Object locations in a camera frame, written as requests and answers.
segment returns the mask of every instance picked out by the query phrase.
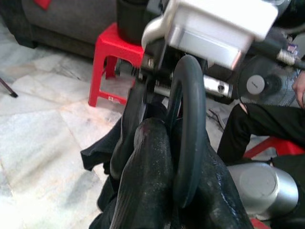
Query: marble floor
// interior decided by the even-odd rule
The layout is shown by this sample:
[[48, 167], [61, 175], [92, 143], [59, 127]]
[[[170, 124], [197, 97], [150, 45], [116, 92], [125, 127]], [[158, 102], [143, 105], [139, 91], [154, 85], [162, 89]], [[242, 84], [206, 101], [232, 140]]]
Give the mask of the marble floor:
[[[101, 166], [84, 170], [80, 151], [103, 137], [124, 107], [104, 99], [88, 106], [91, 73], [90, 59], [18, 45], [0, 21], [0, 77], [19, 95], [0, 86], [1, 229], [85, 229], [99, 214], [106, 177]], [[130, 83], [119, 77], [104, 85], [126, 96]], [[227, 115], [232, 109], [212, 100], [207, 107]], [[216, 149], [222, 128], [212, 115], [206, 125]]]

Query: black trousers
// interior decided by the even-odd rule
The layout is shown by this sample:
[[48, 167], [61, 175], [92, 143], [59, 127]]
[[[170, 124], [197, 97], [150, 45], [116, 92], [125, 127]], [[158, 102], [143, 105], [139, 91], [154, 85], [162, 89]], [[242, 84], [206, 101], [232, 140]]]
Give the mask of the black trousers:
[[305, 110], [294, 107], [236, 105], [221, 138], [218, 155], [225, 163], [242, 159], [251, 134], [287, 139], [305, 148]]

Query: gray sofa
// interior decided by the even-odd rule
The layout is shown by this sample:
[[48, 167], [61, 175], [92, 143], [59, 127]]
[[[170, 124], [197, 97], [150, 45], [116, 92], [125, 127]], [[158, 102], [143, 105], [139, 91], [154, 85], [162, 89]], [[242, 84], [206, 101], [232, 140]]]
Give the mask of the gray sofa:
[[34, 0], [0, 0], [0, 14], [20, 45], [37, 43], [92, 58], [100, 33], [116, 21], [115, 0], [52, 0], [43, 10]]

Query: person's hand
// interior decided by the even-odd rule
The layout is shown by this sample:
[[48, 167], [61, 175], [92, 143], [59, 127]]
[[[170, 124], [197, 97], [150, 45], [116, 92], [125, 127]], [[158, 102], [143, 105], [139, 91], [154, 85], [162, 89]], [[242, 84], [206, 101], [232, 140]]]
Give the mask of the person's hand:
[[305, 109], [303, 101], [303, 94], [305, 93], [305, 72], [302, 71], [298, 78], [295, 80], [295, 83], [292, 85], [293, 90], [295, 91], [296, 100], [301, 108]]

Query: electric fan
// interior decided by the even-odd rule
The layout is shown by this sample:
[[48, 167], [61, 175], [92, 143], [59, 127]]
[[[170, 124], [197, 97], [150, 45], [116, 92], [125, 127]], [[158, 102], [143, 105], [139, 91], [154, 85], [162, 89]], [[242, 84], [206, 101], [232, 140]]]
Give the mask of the electric fan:
[[240, 73], [238, 97], [242, 103], [289, 106], [295, 99], [292, 85], [298, 72], [255, 56]]

